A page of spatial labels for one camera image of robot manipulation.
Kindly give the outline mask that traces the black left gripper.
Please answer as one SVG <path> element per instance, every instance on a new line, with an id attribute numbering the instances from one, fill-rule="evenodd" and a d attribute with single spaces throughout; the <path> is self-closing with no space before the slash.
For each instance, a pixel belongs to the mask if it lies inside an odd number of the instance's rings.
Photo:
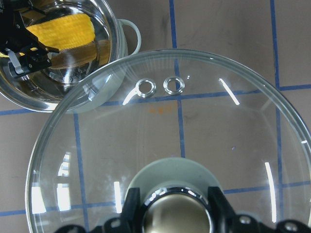
<path id="1" fill-rule="evenodd" d="M 20 78 L 52 66 L 50 53 L 59 53 L 59 49 L 41 43 L 36 35 L 27 30 L 23 21 L 24 18 L 38 20 L 44 16 L 45 13 L 29 0 L 0 2 L 0 51 L 9 56 L 4 63 L 6 76 Z"/>

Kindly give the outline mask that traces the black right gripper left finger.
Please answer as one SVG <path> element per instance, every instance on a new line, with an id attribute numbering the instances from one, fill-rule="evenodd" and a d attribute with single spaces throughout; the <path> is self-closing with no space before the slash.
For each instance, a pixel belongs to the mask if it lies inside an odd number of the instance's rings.
<path id="1" fill-rule="evenodd" d="M 57 229 L 56 233 L 140 233 L 139 229 L 140 189 L 130 188 L 123 205 L 122 212 L 106 220 L 102 225 L 87 231 L 80 225 L 66 225 Z"/>

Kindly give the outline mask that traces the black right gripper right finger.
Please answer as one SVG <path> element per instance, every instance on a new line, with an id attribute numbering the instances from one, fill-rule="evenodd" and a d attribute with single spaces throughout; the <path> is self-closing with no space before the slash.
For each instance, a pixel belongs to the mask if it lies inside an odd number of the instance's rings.
<path id="1" fill-rule="evenodd" d="M 237 214 L 221 189 L 210 186 L 207 192 L 209 214 L 215 233 L 309 233 L 311 228 L 297 220 L 283 220 L 270 228 L 249 214 Z"/>

